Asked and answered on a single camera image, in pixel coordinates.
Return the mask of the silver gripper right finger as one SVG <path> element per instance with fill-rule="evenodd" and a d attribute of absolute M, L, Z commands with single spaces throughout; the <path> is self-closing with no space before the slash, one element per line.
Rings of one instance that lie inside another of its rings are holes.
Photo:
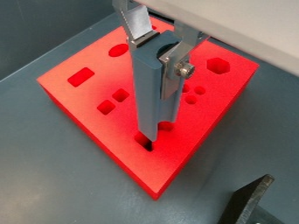
<path fill-rule="evenodd" d="M 190 52 L 210 37 L 180 21 L 174 22 L 174 34 L 179 43 L 159 57 L 163 63 L 163 100 L 179 89 L 180 81 L 192 77 L 195 66 L 190 62 Z"/>

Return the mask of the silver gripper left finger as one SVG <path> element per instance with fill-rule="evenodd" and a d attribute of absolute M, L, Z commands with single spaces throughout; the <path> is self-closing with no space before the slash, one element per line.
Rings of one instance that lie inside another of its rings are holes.
<path fill-rule="evenodd" d="M 134 0 L 112 0 L 112 6 L 124 27 L 130 45 L 140 47 L 159 35 L 152 27 L 147 7 Z"/>

